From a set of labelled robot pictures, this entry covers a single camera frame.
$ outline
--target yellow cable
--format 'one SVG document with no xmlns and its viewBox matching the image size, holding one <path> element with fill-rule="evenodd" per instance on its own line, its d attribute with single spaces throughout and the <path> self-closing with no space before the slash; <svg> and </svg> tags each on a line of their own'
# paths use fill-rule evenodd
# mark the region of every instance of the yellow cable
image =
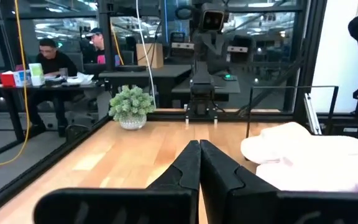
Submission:
<svg viewBox="0 0 358 224">
<path fill-rule="evenodd" d="M 112 35 L 114 36 L 114 41 L 116 42 L 116 48 L 117 48 L 119 60 L 121 61 L 121 64 L 124 65 L 124 61 L 121 57 L 121 53 L 119 52 L 118 41 L 117 41 L 116 31 L 114 30 L 114 26 L 111 26 L 111 30 L 112 30 Z"/>
<path fill-rule="evenodd" d="M 25 69 L 25 61 L 24 61 L 24 48 L 23 48 L 23 40 L 22 40 L 22 29 L 20 26 L 20 19 L 19 19 L 19 7 L 17 0 L 14 0 L 15 2 L 15 12 L 16 12 L 16 24 L 17 24 L 17 31 L 19 33 L 19 43 L 20 43 L 20 51 L 22 56 L 22 64 L 23 64 L 23 71 L 24 71 L 24 107 L 25 107 L 25 116 L 27 121 L 27 131 L 25 132 L 25 138 L 22 145 L 22 148 L 20 149 L 19 153 L 15 157 L 13 157 L 11 160 L 6 162 L 0 162 L 0 166 L 9 164 L 13 161 L 15 161 L 17 158 L 20 157 L 20 155 L 24 152 L 25 145 L 27 144 L 27 140 L 29 139 L 29 129 L 30 129 L 30 118 L 29 118 L 29 107 L 27 105 L 27 87 L 26 87 L 26 69 Z"/>
</svg>

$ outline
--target potted plant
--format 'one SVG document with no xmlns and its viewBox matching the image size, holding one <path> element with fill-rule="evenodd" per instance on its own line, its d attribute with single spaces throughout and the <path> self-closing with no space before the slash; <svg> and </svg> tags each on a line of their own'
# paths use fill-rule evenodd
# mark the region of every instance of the potted plant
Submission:
<svg viewBox="0 0 358 224">
<path fill-rule="evenodd" d="M 137 86 L 122 91 L 110 100 L 109 115 L 124 129 L 136 130 L 146 123 L 146 114 L 154 111 L 153 97 Z"/>
</svg>

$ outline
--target green plant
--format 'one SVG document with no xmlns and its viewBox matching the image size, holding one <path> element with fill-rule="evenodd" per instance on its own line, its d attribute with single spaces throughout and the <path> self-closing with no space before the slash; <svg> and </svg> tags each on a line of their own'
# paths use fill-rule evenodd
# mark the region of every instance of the green plant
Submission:
<svg viewBox="0 0 358 224">
<path fill-rule="evenodd" d="M 129 89 L 123 86 L 122 91 L 110 100 L 109 115 L 115 121 L 127 118 L 139 118 L 154 111 L 153 97 L 137 86 Z"/>
</svg>

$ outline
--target baseball cap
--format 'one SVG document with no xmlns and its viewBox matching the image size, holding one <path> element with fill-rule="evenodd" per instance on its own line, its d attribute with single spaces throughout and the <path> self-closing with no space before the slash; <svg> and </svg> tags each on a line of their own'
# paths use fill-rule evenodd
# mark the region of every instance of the baseball cap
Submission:
<svg viewBox="0 0 358 224">
<path fill-rule="evenodd" d="M 88 34 L 86 34 L 85 36 L 86 36 L 86 38 L 87 39 L 90 39 L 90 38 L 92 38 L 92 36 L 94 36 L 94 35 L 99 35 L 99 34 L 102 34 L 102 29 L 100 29 L 100 28 L 93 28 Z"/>
</svg>

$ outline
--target black desk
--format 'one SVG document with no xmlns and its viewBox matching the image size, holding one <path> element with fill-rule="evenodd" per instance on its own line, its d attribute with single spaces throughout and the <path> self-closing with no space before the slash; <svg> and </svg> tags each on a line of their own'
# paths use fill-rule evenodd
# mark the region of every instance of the black desk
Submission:
<svg viewBox="0 0 358 224">
<path fill-rule="evenodd" d="M 80 86 L 27 86 L 27 90 L 33 91 L 73 91 L 73 90 L 89 90 L 95 88 L 103 88 L 101 86 L 96 86 L 95 83 L 89 85 L 80 85 Z M 13 130 L 16 135 L 16 141 L 7 144 L 4 147 L 0 148 L 0 154 L 11 149 L 14 146 L 17 146 L 24 142 L 24 132 L 23 127 L 20 122 L 19 110 L 17 109 L 17 105 L 14 102 L 14 92 L 15 91 L 23 91 L 24 87 L 2 87 L 0 85 L 0 90 L 2 91 L 2 95 L 5 99 L 6 106 L 9 111 L 9 116 L 11 117 Z"/>
<path fill-rule="evenodd" d="M 191 73 L 190 65 L 164 65 L 152 70 L 153 82 L 157 86 L 160 108 L 172 108 L 171 91 L 175 85 L 188 78 Z M 143 72 L 103 72 L 99 78 L 109 81 L 112 94 L 123 85 L 137 85 L 144 88 L 149 85 L 149 71 Z"/>
<path fill-rule="evenodd" d="M 183 106 L 184 101 L 190 101 L 190 79 L 187 78 L 181 84 L 177 85 L 172 89 L 172 97 L 174 100 L 180 100 L 181 106 Z M 213 76 L 213 79 L 220 79 L 221 77 Z M 220 83 L 225 83 L 225 86 L 215 88 L 215 99 L 216 101 L 229 101 L 229 94 L 238 94 L 240 93 L 240 84 L 237 81 L 219 81 Z"/>
</svg>

